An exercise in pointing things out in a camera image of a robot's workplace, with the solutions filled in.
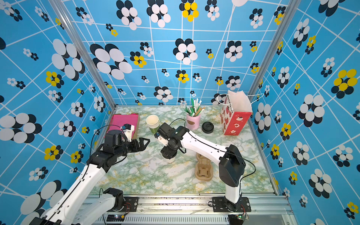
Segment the black cup lid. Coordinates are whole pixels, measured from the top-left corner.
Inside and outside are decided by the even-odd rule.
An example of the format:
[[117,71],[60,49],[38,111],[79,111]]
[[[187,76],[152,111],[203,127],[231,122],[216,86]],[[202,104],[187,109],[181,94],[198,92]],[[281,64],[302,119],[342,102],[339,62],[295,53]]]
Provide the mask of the black cup lid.
[[178,151],[177,149],[172,149],[169,146],[164,146],[160,152],[163,158],[173,159],[176,157],[177,151]]

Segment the white paper cup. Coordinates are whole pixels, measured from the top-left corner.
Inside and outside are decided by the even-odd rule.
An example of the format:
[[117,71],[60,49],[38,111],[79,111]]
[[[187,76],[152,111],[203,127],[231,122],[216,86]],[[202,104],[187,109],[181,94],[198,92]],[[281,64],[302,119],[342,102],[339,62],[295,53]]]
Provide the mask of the white paper cup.
[[173,157],[173,158],[170,158],[170,159],[165,158],[165,161],[168,164],[172,164],[175,161],[175,159],[176,159],[176,157]]

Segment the red paper gift bag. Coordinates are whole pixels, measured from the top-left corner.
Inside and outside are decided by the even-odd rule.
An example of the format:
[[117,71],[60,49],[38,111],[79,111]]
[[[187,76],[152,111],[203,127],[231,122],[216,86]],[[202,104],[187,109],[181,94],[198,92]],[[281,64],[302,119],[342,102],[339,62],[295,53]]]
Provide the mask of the red paper gift bag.
[[220,119],[225,136],[238,136],[252,114],[252,106],[244,91],[228,91]]

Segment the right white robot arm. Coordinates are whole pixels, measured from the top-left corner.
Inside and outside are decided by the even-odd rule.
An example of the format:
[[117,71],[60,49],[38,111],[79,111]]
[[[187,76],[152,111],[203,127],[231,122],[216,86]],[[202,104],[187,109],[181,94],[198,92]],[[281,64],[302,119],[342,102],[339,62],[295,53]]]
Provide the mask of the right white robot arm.
[[163,123],[154,137],[164,145],[162,157],[167,163],[172,163],[179,150],[194,151],[219,167],[219,177],[226,185],[225,205],[229,211],[235,212],[241,206],[241,179],[244,175],[246,163],[238,148],[228,147],[208,141],[193,133],[186,127],[177,129]]

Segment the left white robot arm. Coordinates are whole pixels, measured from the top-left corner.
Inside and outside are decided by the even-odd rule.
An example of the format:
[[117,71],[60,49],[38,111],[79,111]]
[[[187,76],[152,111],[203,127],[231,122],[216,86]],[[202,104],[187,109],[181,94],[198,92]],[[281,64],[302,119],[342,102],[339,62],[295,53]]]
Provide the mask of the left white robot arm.
[[31,225],[91,225],[107,212],[118,212],[124,219],[136,208],[133,201],[127,202],[123,191],[108,188],[100,198],[81,210],[94,186],[103,178],[119,157],[129,153],[143,152],[150,140],[148,138],[127,138],[121,130],[111,130],[105,135],[105,142],[90,156],[80,176],[54,207],[44,216],[35,217]]

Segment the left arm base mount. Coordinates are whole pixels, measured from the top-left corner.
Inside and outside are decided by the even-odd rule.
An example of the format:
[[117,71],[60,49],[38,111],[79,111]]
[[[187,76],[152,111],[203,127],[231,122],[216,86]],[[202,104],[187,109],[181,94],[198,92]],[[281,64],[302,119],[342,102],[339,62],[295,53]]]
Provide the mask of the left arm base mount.
[[107,210],[107,212],[136,212],[138,201],[138,197],[125,196],[122,200],[116,200],[115,205],[111,209]]

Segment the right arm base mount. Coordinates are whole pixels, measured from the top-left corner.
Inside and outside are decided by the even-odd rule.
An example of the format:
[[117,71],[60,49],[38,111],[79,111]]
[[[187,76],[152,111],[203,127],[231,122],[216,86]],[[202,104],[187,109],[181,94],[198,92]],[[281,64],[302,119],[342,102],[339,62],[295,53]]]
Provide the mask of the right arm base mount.
[[233,203],[225,197],[213,197],[211,201],[214,212],[247,213],[252,211],[247,197],[240,197],[237,203]]

